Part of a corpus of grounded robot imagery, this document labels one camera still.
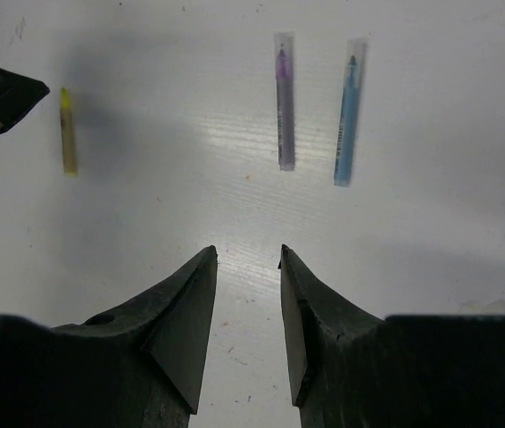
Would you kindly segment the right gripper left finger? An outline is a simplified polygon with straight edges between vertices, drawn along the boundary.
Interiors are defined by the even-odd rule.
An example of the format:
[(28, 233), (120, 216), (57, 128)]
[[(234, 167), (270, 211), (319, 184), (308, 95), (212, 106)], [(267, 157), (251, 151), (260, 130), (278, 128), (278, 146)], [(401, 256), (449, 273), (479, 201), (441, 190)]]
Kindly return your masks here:
[(191, 415), (197, 413), (218, 270), (211, 245), (171, 276), (133, 298), (60, 333), (98, 337), (132, 349), (164, 376)]

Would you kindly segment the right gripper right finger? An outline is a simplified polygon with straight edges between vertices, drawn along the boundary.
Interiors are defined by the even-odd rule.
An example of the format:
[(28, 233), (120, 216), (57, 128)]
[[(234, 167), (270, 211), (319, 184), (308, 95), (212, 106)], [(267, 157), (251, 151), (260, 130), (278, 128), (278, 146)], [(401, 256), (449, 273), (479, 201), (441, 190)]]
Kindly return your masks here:
[(300, 407), (318, 375), (332, 366), (325, 347), (342, 350), (381, 319), (320, 281), (285, 244), (278, 268), (291, 399)]

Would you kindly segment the yellow highlighter pen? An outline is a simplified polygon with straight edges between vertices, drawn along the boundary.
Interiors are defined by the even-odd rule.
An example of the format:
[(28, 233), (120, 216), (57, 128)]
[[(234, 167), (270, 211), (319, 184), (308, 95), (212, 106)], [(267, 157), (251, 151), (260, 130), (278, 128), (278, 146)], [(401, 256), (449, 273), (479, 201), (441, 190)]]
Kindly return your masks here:
[(78, 156), (69, 91), (62, 88), (60, 96), (62, 168), (65, 174), (76, 176), (78, 174)]

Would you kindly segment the blue highlighter pen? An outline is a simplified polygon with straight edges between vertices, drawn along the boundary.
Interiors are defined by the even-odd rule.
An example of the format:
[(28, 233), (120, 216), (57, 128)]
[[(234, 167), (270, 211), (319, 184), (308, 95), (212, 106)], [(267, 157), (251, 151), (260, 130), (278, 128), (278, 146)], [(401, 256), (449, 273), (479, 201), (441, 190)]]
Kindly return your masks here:
[(343, 94), (335, 153), (335, 186), (347, 187), (352, 179), (353, 156), (359, 126), (361, 92), (362, 87), (348, 88), (345, 86), (344, 68)]

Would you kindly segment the purple highlighter pen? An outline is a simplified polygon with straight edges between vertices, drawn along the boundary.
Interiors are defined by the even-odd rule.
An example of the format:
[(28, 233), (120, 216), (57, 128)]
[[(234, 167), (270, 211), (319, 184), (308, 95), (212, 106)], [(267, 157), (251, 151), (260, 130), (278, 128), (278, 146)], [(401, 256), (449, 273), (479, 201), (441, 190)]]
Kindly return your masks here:
[(295, 165), (294, 133), (294, 78), (277, 79), (277, 138), (278, 165), (281, 170), (293, 171)]

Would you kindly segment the clear pen cap pink tint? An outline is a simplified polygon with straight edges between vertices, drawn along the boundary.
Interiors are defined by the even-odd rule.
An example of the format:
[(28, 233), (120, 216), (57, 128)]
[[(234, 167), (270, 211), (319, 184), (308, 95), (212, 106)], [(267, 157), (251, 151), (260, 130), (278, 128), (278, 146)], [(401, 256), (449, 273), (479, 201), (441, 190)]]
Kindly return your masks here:
[(277, 79), (294, 78), (294, 34), (275, 34), (275, 73)]

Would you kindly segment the clear pen cap yellow tint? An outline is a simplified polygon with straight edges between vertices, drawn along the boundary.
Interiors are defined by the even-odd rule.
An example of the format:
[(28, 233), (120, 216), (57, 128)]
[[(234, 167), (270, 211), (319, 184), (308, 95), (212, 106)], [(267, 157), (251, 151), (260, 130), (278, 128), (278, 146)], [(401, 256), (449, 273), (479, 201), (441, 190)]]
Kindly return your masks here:
[(498, 299), (488, 303), (464, 302), (459, 305), (459, 313), (463, 315), (505, 316), (505, 300)]

